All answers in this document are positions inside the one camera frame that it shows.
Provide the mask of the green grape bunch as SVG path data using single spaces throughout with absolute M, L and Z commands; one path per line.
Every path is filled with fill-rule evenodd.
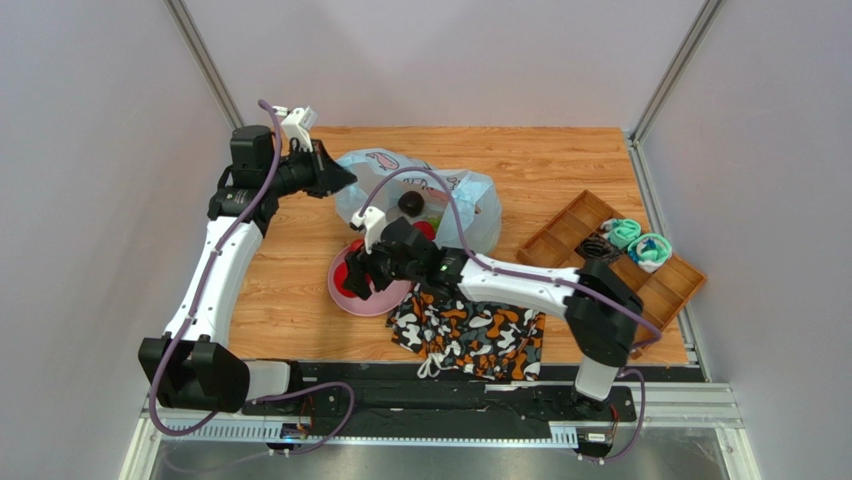
M 431 225 L 432 229 L 435 232 L 438 232 L 440 225 L 441 225 L 441 222 L 442 222 L 442 217 L 441 216 L 430 216 L 430 217 L 426 218 L 426 221 Z

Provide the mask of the dark purple plum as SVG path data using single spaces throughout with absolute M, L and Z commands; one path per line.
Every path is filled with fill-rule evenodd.
M 400 196 L 397 206 L 400 212 L 408 217 L 418 217 L 425 209 L 423 196 L 416 191 L 408 191 Z

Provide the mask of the red apple back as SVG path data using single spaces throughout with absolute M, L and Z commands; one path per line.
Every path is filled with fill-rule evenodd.
M 363 239 L 357 239 L 357 240 L 353 241 L 349 246 L 349 252 L 350 253 L 358 254 L 358 253 L 363 252 L 364 250 L 365 250 L 365 242 L 364 242 Z

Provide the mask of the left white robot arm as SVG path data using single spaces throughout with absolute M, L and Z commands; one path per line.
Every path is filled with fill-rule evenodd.
M 309 128 L 280 129 L 252 125 L 232 133 L 231 163 L 209 200 L 204 248 L 188 291 L 164 333 L 144 339 L 138 351 L 153 406 L 234 413 L 290 386 L 290 362 L 243 360 L 228 350 L 239 291 L 280 198 L 329 197 L 356 177 Z

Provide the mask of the light blue plastic bag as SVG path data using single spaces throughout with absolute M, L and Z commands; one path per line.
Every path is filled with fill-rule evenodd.
M 416 167 L 392 178 L 373 198 L 370 206 L 385 212 L 389 223 L 405 218 L 410 223 L 441 216 L 435 242 L 440 247 L 459 248 L 458 229 L 449 200 L 460 214 L 461 230 L 471 250 L 489 254 L 496 247 L 502 228 L 502 205 L 491 177 L 468 169 L 438 169 L 416 158 L 374 148 L 350 151 L 337 163 L 357 176 L 358 181 L 334 195 L 337 214 L 348 223 L 384 178 L 404 168 Z M 397 206 L 408 191 L 420 193 L 425 209 L 418 217 L 402 214 Z

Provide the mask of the red apple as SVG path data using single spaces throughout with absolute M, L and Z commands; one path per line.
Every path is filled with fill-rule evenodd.
M 365 242 L 364 242 L 363 239 L 357 239 L 357 240 L 353 241 L 349 246 L 349 252 L 350 253 L 358 254 L 358 253 L 363 252 L 364 250 L 365 250 Z
M 356 294 L 349 290 L 346 287 L 346 280 L 348 278 L 348 267 L 344 260 L 342 260 L 334 269 L 332 274 L 333 285 L 338 294 L 345 298 L 355 298 Z
M 419 230 L 428 240 L 433 241 L 435 239 L 436 229 L 429 221 L 420 220 L 414 222 L 412 226 Z

